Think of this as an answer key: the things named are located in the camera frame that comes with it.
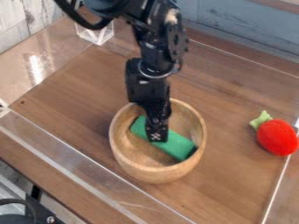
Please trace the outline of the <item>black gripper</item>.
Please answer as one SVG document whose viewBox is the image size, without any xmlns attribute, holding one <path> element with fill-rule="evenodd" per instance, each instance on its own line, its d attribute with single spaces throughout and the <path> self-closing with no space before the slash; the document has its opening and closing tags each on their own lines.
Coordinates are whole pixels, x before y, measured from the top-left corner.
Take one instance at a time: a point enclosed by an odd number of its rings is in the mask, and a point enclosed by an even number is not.
<svg viewBox="0 0 299 224">
<path fill-rule="evenodd" d="M 130 102 L 142 103 L 146 112 L 144 130 L 151 142 L 168 140 L 168 119 L 172 114 L 170 102 L 170 82 L 150 79 L 139 71 L 140 59 L 126 63 L 126 91 Z"/>
</svg>

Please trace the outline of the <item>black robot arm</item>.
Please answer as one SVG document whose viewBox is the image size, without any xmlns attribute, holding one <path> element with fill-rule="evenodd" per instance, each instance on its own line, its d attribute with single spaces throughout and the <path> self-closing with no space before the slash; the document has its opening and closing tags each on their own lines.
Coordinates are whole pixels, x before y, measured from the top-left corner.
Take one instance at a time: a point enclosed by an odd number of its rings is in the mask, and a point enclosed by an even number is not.
<svg viewBox="0 0 299 224">
<path fill-rule="evenodd" d="M 83 0 L 100 17 L 91 23 L 67 0 L 53 0 L 70 18 L 90 30 L 100 30 L 116 18 L 132 26 L 140 56 L 126 63 L 128 100 L 146 112 L 144 134 L 151 142 L 168 140 L 168 119 L 172 113 L 167 77 L 180 72 L 188 38 L 183 15 L 175 0 Z"/>
</svg>

